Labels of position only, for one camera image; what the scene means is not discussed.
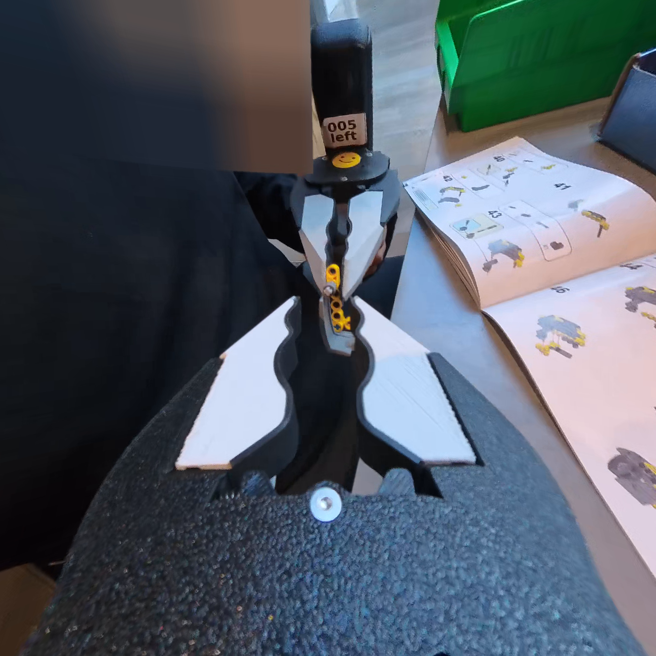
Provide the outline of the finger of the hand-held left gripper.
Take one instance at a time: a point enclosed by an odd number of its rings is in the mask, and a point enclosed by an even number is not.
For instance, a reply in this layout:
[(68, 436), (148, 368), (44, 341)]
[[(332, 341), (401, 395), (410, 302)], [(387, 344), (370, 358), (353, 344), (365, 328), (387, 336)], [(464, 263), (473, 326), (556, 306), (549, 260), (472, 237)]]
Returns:
[(339, 203), (340, 294), (348, 300), (362, 283), (384, 237), (382, 191), (364, 191)]
[(302, 208), (300, 238), (310, 275), (319, 292), (339, 292), (342, 262), (333, 223), (337, 218), (335, 201), (322, 194), (309, 195)]

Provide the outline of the open instruction booklet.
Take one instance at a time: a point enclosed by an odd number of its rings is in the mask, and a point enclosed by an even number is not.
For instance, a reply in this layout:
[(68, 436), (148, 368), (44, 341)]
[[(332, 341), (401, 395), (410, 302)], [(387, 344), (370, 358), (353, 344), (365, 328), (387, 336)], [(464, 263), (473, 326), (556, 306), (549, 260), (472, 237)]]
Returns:
[(404, 187), (655, 574), (655, 201), (521, 137)]

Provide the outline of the open blue cardboard box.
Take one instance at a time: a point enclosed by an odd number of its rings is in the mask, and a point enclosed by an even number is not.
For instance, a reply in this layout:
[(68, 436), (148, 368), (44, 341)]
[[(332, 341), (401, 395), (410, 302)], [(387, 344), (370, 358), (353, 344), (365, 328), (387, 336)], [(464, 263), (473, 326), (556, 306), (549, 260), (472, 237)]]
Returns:
[(598, 131), (599, 141), (655, 172), (655, 48), (624, 67)]

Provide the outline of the green plastic bin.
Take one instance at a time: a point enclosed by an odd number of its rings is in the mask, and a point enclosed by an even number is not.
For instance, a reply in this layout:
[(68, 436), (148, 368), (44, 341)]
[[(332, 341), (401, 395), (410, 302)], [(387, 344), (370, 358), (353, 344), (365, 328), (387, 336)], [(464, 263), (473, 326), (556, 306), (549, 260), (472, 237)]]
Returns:
[(475, 131), (610, 96), (655, 47), (654, 1), (440, 1), (447, 113)]

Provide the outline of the grey yellow brick assembly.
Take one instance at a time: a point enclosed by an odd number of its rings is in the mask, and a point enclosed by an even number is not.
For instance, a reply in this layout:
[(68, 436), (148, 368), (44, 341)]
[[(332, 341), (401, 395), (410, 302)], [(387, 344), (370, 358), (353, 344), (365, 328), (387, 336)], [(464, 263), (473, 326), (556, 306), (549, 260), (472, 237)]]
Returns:
[(325, 269), (325, 282), (319, 300), (319, 318), (324, 330), (325, 345), (333, 354), (349, 357), (355, 348), (351, 318), (344, 311), (341, 295), (341, 272), (337, 264)]

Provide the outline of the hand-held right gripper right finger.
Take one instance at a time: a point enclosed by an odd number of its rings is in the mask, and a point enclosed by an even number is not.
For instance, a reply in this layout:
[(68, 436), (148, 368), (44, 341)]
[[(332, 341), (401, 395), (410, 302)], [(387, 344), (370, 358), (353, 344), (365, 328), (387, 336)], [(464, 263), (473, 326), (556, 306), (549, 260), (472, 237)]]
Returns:
[(358, 391), (364, 428), (423, 466), (475, 464), (476, 454), (420, 342), (369, 303), (353, 297), (357, 337), (368, 356)]

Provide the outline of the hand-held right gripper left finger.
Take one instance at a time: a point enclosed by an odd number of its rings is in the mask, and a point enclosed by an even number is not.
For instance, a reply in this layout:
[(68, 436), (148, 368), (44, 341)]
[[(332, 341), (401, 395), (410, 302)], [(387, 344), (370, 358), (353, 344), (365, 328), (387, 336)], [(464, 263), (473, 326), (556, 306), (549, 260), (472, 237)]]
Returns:
[(301, 304), (290, 297), (220, 356), (176, 470), (283, 471), (299, 446), (290, 379)]

